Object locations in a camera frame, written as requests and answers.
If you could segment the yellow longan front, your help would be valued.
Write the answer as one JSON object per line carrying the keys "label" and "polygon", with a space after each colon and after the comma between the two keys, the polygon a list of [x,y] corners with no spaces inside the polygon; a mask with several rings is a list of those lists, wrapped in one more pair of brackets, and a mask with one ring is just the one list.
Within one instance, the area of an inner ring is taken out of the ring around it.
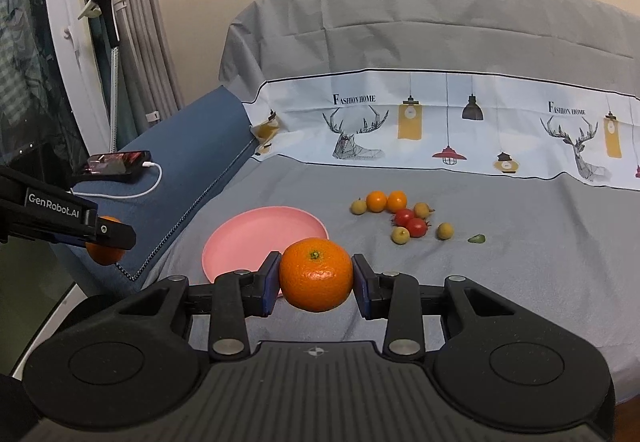
{"label": "yellow longan front", "polygon": [[395,226],[390,234],[390,239],[396,245],[405,245],[411,239],[411,235],[407,228]]}

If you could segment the red cherry tomato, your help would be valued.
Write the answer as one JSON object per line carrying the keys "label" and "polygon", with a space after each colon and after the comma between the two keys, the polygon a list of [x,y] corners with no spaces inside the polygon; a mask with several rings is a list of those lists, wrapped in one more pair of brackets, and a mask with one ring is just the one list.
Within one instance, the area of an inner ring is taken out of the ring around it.
{"label": "red cherry tomato", "polygon": [[396,226],[405,227],[413,218],[413,211],[411,209],[405,208],[400,209],[395,213],[393,221]]}
{"label": "red cherry tomato", "polygon": [[420,217],[413,217],[408,220],[405,225],[411,238],[421,238],[426,235],[428,231],[428,223],[426,220],[420,219]]}

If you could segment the large orange mandarin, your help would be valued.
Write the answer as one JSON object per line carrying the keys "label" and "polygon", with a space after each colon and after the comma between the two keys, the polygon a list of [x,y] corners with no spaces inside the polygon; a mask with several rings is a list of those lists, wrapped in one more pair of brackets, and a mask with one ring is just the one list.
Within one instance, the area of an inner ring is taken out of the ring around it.
{"label": "large orange mandarin", "polygon": [[328,312],[340,306],[352,292],[352,259],[331,240],[299,240],[282,254],[279,283],[285,300],[297,309]]}

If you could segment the orange mandarin with stem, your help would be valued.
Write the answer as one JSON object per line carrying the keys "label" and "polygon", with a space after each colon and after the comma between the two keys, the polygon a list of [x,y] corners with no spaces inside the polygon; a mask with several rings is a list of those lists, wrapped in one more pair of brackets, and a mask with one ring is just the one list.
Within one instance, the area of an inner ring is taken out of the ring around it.
{"label": "orange mandarin with stem", "polygon": [[96,235],[93,241],[86,241],[85,248],[92,261],[100,266],[113,265],[125,254],[122,249],[122,234],[119,227],[113,227],[112,223],[118,223],[116,217],[101,215],[96,225]]}

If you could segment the yellow longan with stem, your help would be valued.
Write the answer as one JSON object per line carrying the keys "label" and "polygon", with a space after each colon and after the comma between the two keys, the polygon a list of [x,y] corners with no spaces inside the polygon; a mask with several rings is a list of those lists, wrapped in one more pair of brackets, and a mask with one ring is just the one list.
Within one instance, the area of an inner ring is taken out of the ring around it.
{"label": "yellow longan with stem", "polygon": [[413,214],[419,219],[426,220],[434,210],[426,202],[417,202],[413,207]]}

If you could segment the pink round plate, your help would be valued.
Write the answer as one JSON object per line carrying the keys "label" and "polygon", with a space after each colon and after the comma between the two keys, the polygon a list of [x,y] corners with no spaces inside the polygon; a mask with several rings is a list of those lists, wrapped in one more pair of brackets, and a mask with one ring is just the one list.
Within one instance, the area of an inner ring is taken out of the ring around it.
{"label": "pink round plate", "polygon": [[237,269],[257,271],[271,251],[306,238],[328,239],[322,222],[311,213],[286,206],[251,209],[226,220],[206,240],[202,251],[204,275],[213,283]]}

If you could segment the small green leaf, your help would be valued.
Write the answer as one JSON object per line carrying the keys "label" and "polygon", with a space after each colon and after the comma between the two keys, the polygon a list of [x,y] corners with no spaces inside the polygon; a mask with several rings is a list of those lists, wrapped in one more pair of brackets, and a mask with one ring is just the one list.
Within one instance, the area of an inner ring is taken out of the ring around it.
{"label": "small green leaf", "polygon": [[486,236],[483,234],[476,234],[468,239],[469,243],[484,243],[486,241]]}

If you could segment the black smartphone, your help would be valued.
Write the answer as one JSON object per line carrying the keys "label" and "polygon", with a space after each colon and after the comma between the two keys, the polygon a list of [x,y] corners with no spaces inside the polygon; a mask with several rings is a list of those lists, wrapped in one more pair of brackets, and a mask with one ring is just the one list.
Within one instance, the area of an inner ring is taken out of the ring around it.
{"label": "black smartphone", "polygon": [[149,150],[92,155],[72,175],[72,181],[74,183],[85,181],[132,183],[140,177],[144,169],[143,163],[151,159]]}

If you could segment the grey curtain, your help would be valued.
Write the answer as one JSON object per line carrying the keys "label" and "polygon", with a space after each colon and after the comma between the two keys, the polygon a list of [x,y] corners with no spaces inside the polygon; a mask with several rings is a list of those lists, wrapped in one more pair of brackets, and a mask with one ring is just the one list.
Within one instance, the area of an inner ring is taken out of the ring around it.
{"label": "grey curtain", "polygon": [[117,144],[144,133],[158,113],[166,120],[184,106],[160,13],[160,0],[127,0],[116,10],[120,35]]}

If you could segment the grey printed sofa cover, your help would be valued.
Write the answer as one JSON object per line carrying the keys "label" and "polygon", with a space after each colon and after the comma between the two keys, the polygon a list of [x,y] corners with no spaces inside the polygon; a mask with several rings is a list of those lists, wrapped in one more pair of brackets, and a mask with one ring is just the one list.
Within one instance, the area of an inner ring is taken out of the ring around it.
{"label": "grey printed sofa cover", "polygon": [[[201,283],[218,226],[299,208],[377,271],[463,274],[570,329],[620,400],[638,394],[637,16],[593,0],[256,0],[230,24],[220,79],[277,134],[156,278]],[[396,245],[394,213],[353,215],[371,191],[426,202],[426,235]]]}

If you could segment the white round frame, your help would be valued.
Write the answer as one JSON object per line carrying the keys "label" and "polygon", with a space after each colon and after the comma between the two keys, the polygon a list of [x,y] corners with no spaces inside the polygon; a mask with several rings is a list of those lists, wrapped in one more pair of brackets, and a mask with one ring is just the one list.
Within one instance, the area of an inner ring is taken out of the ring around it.
{"label": "white round frame", "polygon": [[52,41],[70,109],[89,154],[105,153],[110,127],[84,0],[46,0]]}

